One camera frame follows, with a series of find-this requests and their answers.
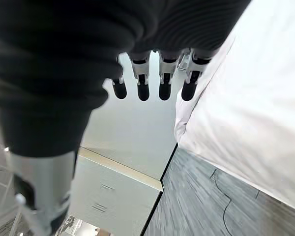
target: gray carpet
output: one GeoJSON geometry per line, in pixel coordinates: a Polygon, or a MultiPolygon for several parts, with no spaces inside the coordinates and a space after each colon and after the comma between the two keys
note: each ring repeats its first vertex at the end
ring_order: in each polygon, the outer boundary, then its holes
{"type": "Polygon", "coordinates": [[[295,236],[295,210],[177,149],[145,236],[295,236]]]}

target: white cabinet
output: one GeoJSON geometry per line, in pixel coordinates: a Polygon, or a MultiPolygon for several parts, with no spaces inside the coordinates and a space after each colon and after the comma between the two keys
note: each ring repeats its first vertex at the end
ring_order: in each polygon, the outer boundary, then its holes
{"type": "Polygon", "coordinates": [[[120,56],[127,97],[116,98],[111,81],[104,83],[109,93],[107,102],[94,110],[84,134],[82,146],[106,156],[152,178],[160,179],[175,147],[176,96],[185,73],[176,72],[169,100],[158,97],[159,55],[151,53],[149,70],[150,97],[138,98],[137,84],[130,59],[120,56]]]}
{"type": "Polygon", "coordinates": [[[79,156],[77,162],[69,214],[116,236],[139,236],[161,183],[152,178],[145,181],[149,177],[135,170],[85,153],[87,158],[79,156]]]}

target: white bed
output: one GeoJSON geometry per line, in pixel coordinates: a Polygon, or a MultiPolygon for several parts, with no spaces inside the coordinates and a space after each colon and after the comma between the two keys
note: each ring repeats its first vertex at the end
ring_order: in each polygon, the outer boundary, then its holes
{"type": "Polygon", "coordinates": [[[254,0],[195,97],[178,145],[295,208],[295,0],[254,0]]]}

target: black fingertip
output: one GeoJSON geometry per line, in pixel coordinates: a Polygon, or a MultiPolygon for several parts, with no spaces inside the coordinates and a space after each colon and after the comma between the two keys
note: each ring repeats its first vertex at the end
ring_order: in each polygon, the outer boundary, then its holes
{"type": "Polygon", "coordinates": [[[124,99],[127,96],[126,84],[124,82],[122,84],[115,83],[113,88],[117,98],[124,99]]]}
{"type": "Polygon", "coordinates": [[[197,85],[194,83],[187,84],[186,82],[183,84],[181,97],[184,101],[190,101],[195,95],[197,85]]]}
{"type": "Polygon", "coordinates": [[[160,84],[159,91],[158,91],[159,98],[162,99],[163,101],[168,100],[171,96],[171,87],[172,85],[169,85],[167,83],[160,84]]]}
{"type": "Polygon", "coordinates": [[[149,89],[148,89],[148,84],[140,84],[138,85],[138,96],[141,101],[147,101],[149,98],[149,89]]]}

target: black cable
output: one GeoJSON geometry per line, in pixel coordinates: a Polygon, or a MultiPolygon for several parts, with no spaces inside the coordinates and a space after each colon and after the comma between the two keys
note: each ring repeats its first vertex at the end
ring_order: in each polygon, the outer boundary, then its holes
{"type": "Polygon", "coordinates": [[[225,222],[225,214],[226,214],[226,210],[227,210],[228,206],[230,205],[230,203],[232,202],[232,199],[231,199],[226,193],[224,193],[224,192],[219,188],[219,186],[217,185],[217,182],[216,182],[216,171],[217,171],[217,169],[214,170],[214,172],[213,172],[213,174],[211,175],[211,177],[214,176],[214,182],[215,182],[215,185],[216,185],[217,189],[218,189],[221,193],[223,193],[225,197],[227,197],[227,198],[230,200],[230,201],[228,202],[228,204],[226,205],[226,207],[225,207],[225,209],[224,209],[224,212],[223,212],[223,223],[224,223],[225,229],[227,230],[228,234],[229,234],[230,236],[233,236],[233,235],[231,234],[231,232],[229,231],[229,229],[227,228],[227,225],[226,225],[226,222],[225,222]]]}

